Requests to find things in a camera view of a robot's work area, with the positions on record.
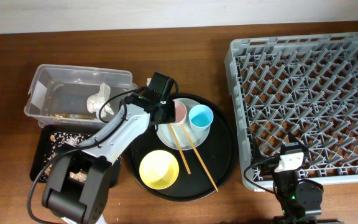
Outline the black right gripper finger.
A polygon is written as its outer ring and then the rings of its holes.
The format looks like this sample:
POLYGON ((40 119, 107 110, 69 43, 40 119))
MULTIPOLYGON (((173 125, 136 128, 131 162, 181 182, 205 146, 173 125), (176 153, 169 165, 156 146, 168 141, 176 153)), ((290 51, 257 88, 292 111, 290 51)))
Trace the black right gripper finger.
POLYGON ((288 139, 290 144, 294 144, 297 148, 301 149, 303 152, 308 152, 309 149, 300 141, 298 140, 292 132, 288 132, 288 139))
POLYGON ((259 150, 259 145, 257 144, 256 138, 252 138, 252 161, 260 162, 262 160, 262 156, 259 150))

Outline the yellow bowl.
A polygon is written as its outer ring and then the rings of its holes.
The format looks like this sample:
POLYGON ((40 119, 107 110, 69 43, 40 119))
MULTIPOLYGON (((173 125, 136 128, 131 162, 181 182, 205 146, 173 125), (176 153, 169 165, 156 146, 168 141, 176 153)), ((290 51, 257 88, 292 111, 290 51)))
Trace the yellow bowl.
POLYGON ((148 153, 140 162, 139 175, 143 183, 154 190, 169 188, 179 175, 176 157, 168 151, 155 150, 148 153))

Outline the white tissue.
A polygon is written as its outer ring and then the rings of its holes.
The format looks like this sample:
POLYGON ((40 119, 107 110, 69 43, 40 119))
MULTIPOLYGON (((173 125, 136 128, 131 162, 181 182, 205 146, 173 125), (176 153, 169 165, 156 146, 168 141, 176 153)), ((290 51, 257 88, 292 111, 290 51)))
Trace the white tissue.
POLYGON ((99 87, 99 92, 88 97, 86 101, 87 110, 90 113, 96 113, 97 118, 105 118, 108 113, 113 115, 114 111, 110 107, 109 103, 105 105, 100 112, 102 105, 104 105, 109 99, 110 93, 111 88, 107 84, 102 83, 99 87))

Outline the gold snack wrapper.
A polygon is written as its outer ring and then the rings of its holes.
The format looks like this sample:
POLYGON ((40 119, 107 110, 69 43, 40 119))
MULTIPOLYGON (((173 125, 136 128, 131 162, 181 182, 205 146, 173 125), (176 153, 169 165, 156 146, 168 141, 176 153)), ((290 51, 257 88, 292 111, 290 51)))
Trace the gold snack wrapper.
POLYGON ((83 114, 51 114, 49 116, 54 118, 88 119, 88 120, 96 119, 96 117, 94 116, 83 115, 83 114))

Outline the food scraps pile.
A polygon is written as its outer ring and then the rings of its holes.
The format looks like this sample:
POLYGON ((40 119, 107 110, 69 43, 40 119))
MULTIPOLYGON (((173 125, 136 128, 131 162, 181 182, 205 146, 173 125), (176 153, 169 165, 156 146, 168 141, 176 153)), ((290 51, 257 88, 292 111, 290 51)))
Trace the food scraps pile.
MULTIPOLYGON (((46 152, 44 153, 43 167, 48 161, 52 160, 55 155, 62 149, 64 144, 76 147, 79 143, 89 139, 90 134, 68 133, 63 131, 55 131, 50 135, 47 143, 46 152)), ((84 183, 87 179, 87 171, 82 168, 74 168, 74 172, 70 171, 70 178, 84 183)))

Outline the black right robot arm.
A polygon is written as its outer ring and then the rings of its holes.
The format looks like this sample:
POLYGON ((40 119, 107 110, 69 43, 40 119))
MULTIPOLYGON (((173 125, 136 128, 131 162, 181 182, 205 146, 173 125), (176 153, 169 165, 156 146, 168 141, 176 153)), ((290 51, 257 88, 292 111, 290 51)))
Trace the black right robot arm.
POLYGON ((253 164, 251 169, 258 168, 261 173, 273 178, 272 190, 266 189, 255 182, 256 187, 274 194, 281 205, 282 216, 275 216, 274 223, 318 223, 317 216, 322 213, 324 188, 318 182, 299 179, 297 172, 303 167, 309 149, 288 133, 288 143, 280 146, 275 156, 263 159, 256 138, 252 139, 253 164))

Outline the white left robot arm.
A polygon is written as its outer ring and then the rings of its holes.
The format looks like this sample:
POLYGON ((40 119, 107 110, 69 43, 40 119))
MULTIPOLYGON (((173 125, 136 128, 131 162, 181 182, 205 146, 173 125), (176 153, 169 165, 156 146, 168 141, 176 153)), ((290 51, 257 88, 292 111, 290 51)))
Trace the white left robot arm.
POLYGON ((101 130, 77 147, 57 154, 42 195, 42 205, 67 223, 103 221, 113 164, 129 144, 151 125, 175 120, 168 88, 143 87, 121 100, 121 107, 101 130), (91 165, 84 183, 70 180, 69 167, 75 156, 89 156, 91 165))

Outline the grey dishwasher rack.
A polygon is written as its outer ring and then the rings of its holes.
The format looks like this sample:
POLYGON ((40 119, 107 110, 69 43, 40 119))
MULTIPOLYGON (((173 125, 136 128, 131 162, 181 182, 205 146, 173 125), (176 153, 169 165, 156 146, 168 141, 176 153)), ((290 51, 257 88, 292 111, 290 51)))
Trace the grey dishwasher rack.
POLYGON ((247 189, 272 185, 252 138, 268 158, 289 131, 309 149, 299 178, 358 183, 358 32, 236 39, 224 63, 247 189))

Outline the pink cup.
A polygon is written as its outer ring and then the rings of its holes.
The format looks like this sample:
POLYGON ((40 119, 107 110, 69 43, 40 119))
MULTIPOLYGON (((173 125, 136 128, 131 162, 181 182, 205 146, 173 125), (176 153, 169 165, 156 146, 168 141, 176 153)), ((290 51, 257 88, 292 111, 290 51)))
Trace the pink cup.
POLYGON ((187 108, 184 103, 178 100, 174 100, 175 103, 175 121, 172 125, 179 126, 184 124, 187 116, 187 108))

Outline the grey plate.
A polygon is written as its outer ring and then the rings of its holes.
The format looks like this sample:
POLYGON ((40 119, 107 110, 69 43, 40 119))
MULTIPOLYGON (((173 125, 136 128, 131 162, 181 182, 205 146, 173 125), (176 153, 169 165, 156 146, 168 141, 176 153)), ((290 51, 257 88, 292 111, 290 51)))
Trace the grey plate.
MULTIPOLYGON (((189 112, 194 106, 199 105, 195 100, 189 99, 189 98, 176 98, 175 101, 180 101, 186 106, 187 112, 189 112)), ((190 122, 188 119, 188 116, 186 116, 186 120, 184 122, 184 127, 189 134, 191 140, 193 141, 193 144, 198 147, 200 146, 208 137, 210 127, 205 129, 204 131, 194 131, 191 129, 190 122)), ((175 126, 174 124, 173 130, 177 137, 177 140, 181 146, 181 149, 183 151, 185 150, 192 150, 192 146, 188 141, 188 138, 186 134, 183 132, 181 126, 175 126)), ((169 148, 172 148, 174 150, 178 150, 176 142, 173 138, 172 132, 169 128, 168 124, 160 124, 158 125, 158 131, 157 136, 159 140, 161 140, 164 145, 168 146, 169 148)))

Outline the left wooden chopstick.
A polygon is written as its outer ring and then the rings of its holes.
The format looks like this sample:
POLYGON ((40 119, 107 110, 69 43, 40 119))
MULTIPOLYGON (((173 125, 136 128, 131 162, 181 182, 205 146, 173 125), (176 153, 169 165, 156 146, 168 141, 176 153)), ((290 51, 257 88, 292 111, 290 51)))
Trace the left wooden chopstick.
POLYGON ((190 174, 191 174, 191 170, 190 170, 190 168, 189 168, 189 166, 188 166, 188 163, 187 163, 187 161, 186 161, 185 155, 184 155, 184 153, 183 153, 183 151, 182 151, 182 149, 181 149, 180 143, 178 142, 178 139, 177 139, 177 136, 176 136, 176 134, 175 134, 175 132, 174 132, 173 126, 172 126, 171 124, 169 124, 169 128, 170 128, 170 131, 171 131, 172 136, 173 136, 173 138, 174 138, 174 141, 175 141, 175 143, 176 143, 176 145, 177 145, 177 148, 178 148, 178 150, 179 150, 179 153, 180 153, 180 155, 181 155, 181 158, 182 158, 183 164, 184 164, 184 166, 185 166, 185 168, 186 168, 186 171, 187 171, 187 173, 190 175, 190 174))

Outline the right wooden chopstick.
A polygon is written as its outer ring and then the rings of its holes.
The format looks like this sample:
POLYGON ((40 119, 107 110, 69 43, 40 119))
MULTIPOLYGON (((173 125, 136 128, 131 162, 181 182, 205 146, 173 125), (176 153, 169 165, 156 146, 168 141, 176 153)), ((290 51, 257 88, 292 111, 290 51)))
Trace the right wooden chopstick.
POLYGON ((187 132, 187 130, 186 130, 184 124, 181 124, 181 128, 182 128, 183 132, 185 133, 185 136, 186 136, 186 138, 188 139, 189 143, 191 144, 192 149, 194 150, 194 152, 195 152, 195 154, 196 154, 196 156, 197 156, 197 158, 198 158, 198 160, 199 160, 201 166, 203 167, 203 169, 204 169, 206 175, 208 176, 210 182, 212 183, 212 185, 213 185, 213 187, 215 188, 215 190, 216 190, 217 192, 219 192, 216 183, 214 182, 214 180, 213 180, 211 174, 209 173, 208 168, 206 167, 206 165, 205 165, 203 159, 201 158, 201 156, 200 156, 200 154, 199 154, 199 152, 198 152, 196 146, 194 145, 194 143, 193 143, 193 141, 192 141, 190 135, 188 134, 188 132, 187 132))

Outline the round black tray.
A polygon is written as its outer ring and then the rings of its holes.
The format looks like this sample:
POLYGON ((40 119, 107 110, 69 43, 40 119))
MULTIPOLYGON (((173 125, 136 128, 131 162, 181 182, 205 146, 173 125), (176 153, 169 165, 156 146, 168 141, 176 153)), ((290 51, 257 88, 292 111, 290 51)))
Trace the round black tray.
MULTIPOLYGON (((197 103, 210 107, 214 114, 214 120, 206 140, 197 146, 197 150, 205 163, 217 186, 222 185, 230 176, 238 152, 236 135, 225 117, 224 113, 214 103, 200 96, 180 93, 176 99, 194 100, 197 103)), ((138 183, 150 193, 176 202, 187 202, 203 198, 215 191, 207 174, 202 168, 196 154, 192 149, 183 151, 191 174, 188 174, 180 153, 176 149, 166 146, 157 136, 152 126, 138 138, 136 138, 126 150, 127 165, 132 171, 138 183), (166 189, 154 190, 146 186, 141 180, 139 167, 141 160, 154 150, 167 151, 178 160, 180 171, 176 181, 166 189)))

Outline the clear plastic bin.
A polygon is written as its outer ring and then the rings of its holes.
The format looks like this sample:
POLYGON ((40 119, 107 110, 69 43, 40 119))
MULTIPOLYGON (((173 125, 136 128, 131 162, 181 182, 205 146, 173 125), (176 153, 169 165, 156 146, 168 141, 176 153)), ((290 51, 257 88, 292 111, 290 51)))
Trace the clear plastic bin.
POLYGON ((48 125, 81 126, 100 129, 105 124, 99 119, 54 118, 51 114, 89 113, 86 101, 99 92, 102 83, 111 88, 110 96, 137 88, 132 73, 109 68, 80 67, 72 65, 40 65, 34 75, 29 100, 24 108, 27 116, 35 118, 40 127, 48 125))

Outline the black square tray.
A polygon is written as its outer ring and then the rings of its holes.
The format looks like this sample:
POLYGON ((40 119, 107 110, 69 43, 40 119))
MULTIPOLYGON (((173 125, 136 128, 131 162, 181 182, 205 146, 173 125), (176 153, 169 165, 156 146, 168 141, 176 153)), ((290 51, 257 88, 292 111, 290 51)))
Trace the black square tray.
MULTIPOLYGON (((80 127, 80 126, 54 126, 54 125, 48 125, 48 126, 44 127, 42 129, 42 132, 40 135, 39 143, 38 143, 37 150, 35 152, 34 160, 32 163, 32 167, 30 170, 30 179, 31 180, 35 180, 36 176, 43 168, 41 166, 43 164, 43 158, 44 158, 44 153, 46 152, 47 143, 50 138, 50 135, 55 131, 63 131, 63 132, 68 132, 68 133, 79 133, 79 134, 90 134, 92 136, 98 132, 98 129, 86 128, 86 127, 80 127)), ((64 151, 67 146, 71 146, 71 145, 64 144, 64 146, 62 147, 62 149, 60 151, 58 151, 58 153, 64 151)), ((76 154, 76 155, 74 155, 74 157, 72 158, 72 160, 70 162, 70 165, 68 168, 68 173, 70 171, 74 172, 75 171, 74 168, 77 168, 77 169, 82 168, 88 172, 92 163, 93 163, 93 158, 90 157, 89 155, 85 154, 84 156, 81 156, 79 154, 76 154)))

